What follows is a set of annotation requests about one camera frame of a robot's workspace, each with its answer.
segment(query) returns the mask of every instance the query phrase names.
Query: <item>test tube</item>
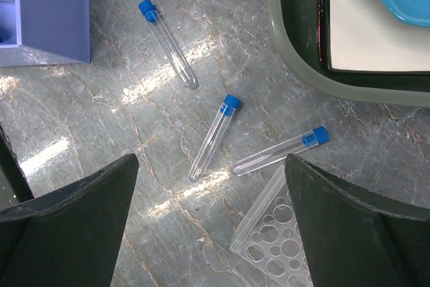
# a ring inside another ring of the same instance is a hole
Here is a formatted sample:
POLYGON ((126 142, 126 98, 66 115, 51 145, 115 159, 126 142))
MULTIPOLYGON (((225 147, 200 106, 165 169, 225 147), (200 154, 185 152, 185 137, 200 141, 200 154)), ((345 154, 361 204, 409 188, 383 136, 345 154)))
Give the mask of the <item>test tube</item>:
POLYGON ((238 161, 231 167, 231 172, 236 176, 242 176, 256 169, 276 163, 286 158, 288 154, 298 154, 310 148, 325 144, 328 141, 329 134, 327 130, 321 126, 238 161))
POLYGON ((227 95, 224 99, 224 103, 218 110, 202 147, 188 173, 190 181, 195 183, 203 178, 210 160, 214 156, 215 150, 228 128, 228 124, 241 104, 242 102, 231 94, 227 95))
POLYGON ((193 71, 189 67, 181 49, 176 44, 175 39, 164 24, 164 21, 153 2, 151 0, 142 1, 139 4, 139 9, 143 16, 145 16, 149 26, 155 34, 155 37, 166 52, 173 70, 175 70, 176 74, 181 78, 183 84, 190 89, 197 88, 198 83, 194 77, 193 71))

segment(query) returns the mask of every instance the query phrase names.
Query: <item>tray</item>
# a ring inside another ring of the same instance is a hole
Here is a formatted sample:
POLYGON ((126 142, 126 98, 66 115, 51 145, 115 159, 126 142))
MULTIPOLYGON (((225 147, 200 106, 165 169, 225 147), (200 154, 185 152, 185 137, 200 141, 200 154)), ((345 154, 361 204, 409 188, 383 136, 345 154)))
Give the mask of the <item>tray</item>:
POLYGON ((282 286, 313 286, 283 165, 237 227, 230 250, 282 286))

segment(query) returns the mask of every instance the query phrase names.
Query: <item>marble countertop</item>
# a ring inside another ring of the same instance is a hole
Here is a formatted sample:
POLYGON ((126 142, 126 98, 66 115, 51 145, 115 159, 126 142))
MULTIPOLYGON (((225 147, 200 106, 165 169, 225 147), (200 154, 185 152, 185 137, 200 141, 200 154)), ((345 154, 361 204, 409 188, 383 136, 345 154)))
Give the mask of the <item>marble countertop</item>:
POLYGON ((232 162, 324 124, 302 156, 403 202, 430 207, 430 113, 347 102, 288 71, 265 0, 153 0, 200 87, 184 89, 137 9, 91 0, 91 65, 1 69, 0 116, 36 196, 136 153, 140 171, 112 286, 277 286, 229 251, 277 165, 242 177, 232 162), (245 103, 210 164, 191 162, 227 93, 245 103))

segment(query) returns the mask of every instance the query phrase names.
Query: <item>blue cap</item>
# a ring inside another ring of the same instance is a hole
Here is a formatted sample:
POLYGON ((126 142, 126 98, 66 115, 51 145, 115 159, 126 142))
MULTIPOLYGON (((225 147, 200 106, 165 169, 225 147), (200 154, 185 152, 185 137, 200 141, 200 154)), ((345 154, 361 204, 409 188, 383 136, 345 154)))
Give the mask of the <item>blue cap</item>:
POLYGON ((330 141, 329 133, 327 132, 327 130, 325 130, 323 126, 312 130, 312 132, 314 133, 316 140, 318 141, 318 145, 322 145, 330 141))
POLYGON ((224 99, 224 103, 234 109, 239 108, 242 105, 242 101, 239 100, 237 97, 234 97, 231 94, 228 94, 226 98, 224 99))
POLYGON ((221 112, 225 116, 231 116, 235 109, 238 109, 242 105, 242 101, 231 94, 228 94, 224 99, 224 104, 221 107, 221 112))
POLYGON ((153 4, 151 0, 144 0, 139 3, 139 9, 142 12, 143 16, 145 16, 146 20, 150 23, 155 23, 157 20, 157 8, 153 4))

